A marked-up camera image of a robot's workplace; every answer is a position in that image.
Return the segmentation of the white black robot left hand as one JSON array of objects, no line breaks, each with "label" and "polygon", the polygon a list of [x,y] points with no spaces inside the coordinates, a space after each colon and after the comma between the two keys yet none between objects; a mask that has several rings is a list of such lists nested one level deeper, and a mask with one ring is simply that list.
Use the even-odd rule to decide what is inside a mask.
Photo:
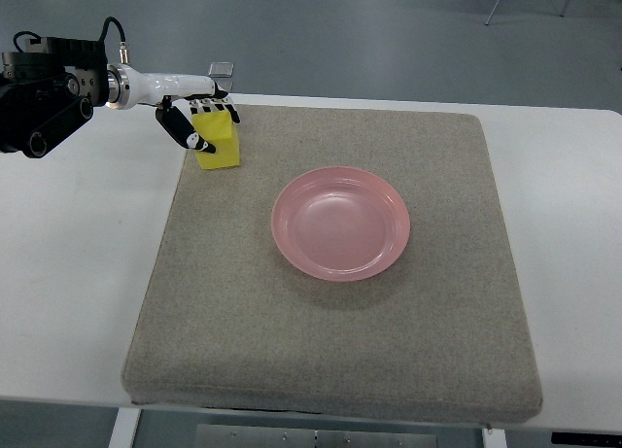
[{"label": "white black robot left hand", "polygon": [[239,123],[237,109],[229,93],[207,76],[181,74],[143,74],[127,64],[108,66],[107,106],[128,110],[137,105],[155,108],[155,118],[181,147],[214,154],[217,147],[202,137],[186,116],[174,105],[186,101],[193,114],[226,111]]}]

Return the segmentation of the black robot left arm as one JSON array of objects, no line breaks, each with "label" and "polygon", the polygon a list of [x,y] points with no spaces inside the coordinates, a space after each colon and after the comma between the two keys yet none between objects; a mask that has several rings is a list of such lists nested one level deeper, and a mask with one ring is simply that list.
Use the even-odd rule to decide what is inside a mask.
[{"label": "black robot left arm", "polygon": [[109,65],[105,40],[109,27],[120,34],[121,62],[127,43],[115,17],[104,20],[96,40],[42,37],[22,30],[15,49],[2,53],[1,152],[41,158],[79,130],[96,107],[121,101],[128,91]]}]

